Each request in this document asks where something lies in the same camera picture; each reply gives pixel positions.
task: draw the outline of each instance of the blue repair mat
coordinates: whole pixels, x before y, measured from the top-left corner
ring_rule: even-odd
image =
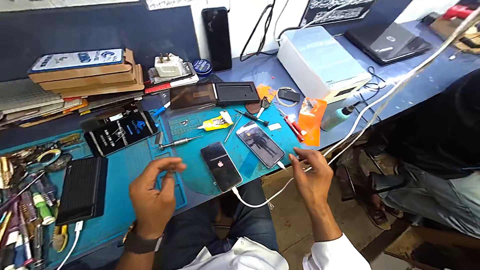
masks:
[[[203,135],[201,138],[195,139],[185,145],[175,148],[177,156],[181,157],[183,162],[187,164],[187,169],[182,172],[181,177],[183,179],[183,183],[191,190],[205,195],[215,195],[221,193],[220,189],[215,184],[213,176],[208,170],[207,165],[200,155],[200,149],[216,141],[222,142],[222,144],[225,146],[227,153],[230,155],[233,163],[238,168],[243,178],[242,184],[248,183],[253,179],[279,169],[277,165],[271,169],[267,168],[235,133],[240,127],[242,127],[248,121],[251,121],[245,116],[242,116],[240,122],[237,124],[235,130],[232,132],[226,143],[224,143],[224,140],[227,137],[231,126],[213,131],[196,129],[202,125],[203,121],[220,116],[220,111],[222,110],[228,111],[233,122],[235,123],[239,117],[239,114],[234,109],[246,111],[243,105],[235,105],[228,106],[226,109],[212,108],[168,121],[174,140]],[[269,121],[269,124],[280,123],[282,127],[274,131],[270,131],[261,123],[258,123],[258,125],[269,136],[271,136],[273,141],[275,141],[285,152],[282,163],[285,165],[290,164],[290,161],[288,160],[288,154],[291,153],[296,155],[293,151],[293,148],[301,148],[301,145],[293,134],[293,131],[289,128],[274,104],[272,104],[262,113],[260,119]]]
[[[2,150],[0,151],[0,154],[13,152],[29,146],[41,145],[47,142],[56,142],[60,138],[73,133],[82,134],[83,131],[76,130],[37,140],[21,146]],[[83,135],[81,136],[81,139],[81,143],[62,148],[62,151],[71,154],[74,160],[92,156],[90,147],[84,141]],[[155,145],[155,135],[107,156],[108,172],[104,214],[101,217],[85,221],[84,229],[80,233],[77,247],[73,251],[73,257],[89,249],[95,248],[110,239],[124,235],[127,232],[128,227],[132,224],[133,220],[135,220],[135,213],[129,199],[128,185],[143,172],[144,168],[151,160],[170,156],[173,156],[171,149],[160,151],[158,145]],[[165,173],[166,172],[163,172],[158,176],[156,188],[161,188],[161,179]],[[57,198],[60,198],[61,196],[64,174],[64,170],[48,173],[49,179],[57,187]],[[175,174],[174,177],[176,179],[175,198],[178,209],[187,204],[187,199],[185,197],[180,177],[177,174]],[[46,255],[44,255],[47,265],[60,264],[65,258],[66,252],[72,247],[75,238],[75,226],[69,225],[68,244],[63,252],[57,253],[51,248],[53,228],[54,224],[49,225],[45,229],[44,235],[43,248],[48,250],[45,252]]]

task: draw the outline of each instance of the wristwatch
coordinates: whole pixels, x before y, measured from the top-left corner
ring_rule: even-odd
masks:
[[[145,240],[135,233],[137,221],[134,221],[128,228],[128,232],[123,238],[125,251],[135,254],[145,254],[150,252],[157,252],[162,242],[162,237],[156,239]]]

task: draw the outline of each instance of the black laptop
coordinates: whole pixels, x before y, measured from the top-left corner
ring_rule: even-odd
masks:
[[[396,23],[351,29],[345,37],[379,65],[411,58],[432,48],[430,43]]]

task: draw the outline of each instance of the white shirt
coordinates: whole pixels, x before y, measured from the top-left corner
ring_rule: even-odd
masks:
[[[278,252],[241,237],[231,250],[212,257],[204,247],[184,270],[288,270]],[[317,242],[303,258],[304,270],[370,270],[370,265],[343,234],[340,238]]]

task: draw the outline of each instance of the yellow glue tube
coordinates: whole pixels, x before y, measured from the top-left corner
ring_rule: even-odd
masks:
[[[204,121],[202,126],[197,127],[197,129],[204,129],[205,131],[211,131],[215,129],[221,129],[229,127],[233,124],[232,118],[227,111],[221,111],[220,116],[212,118],[210,120]]]

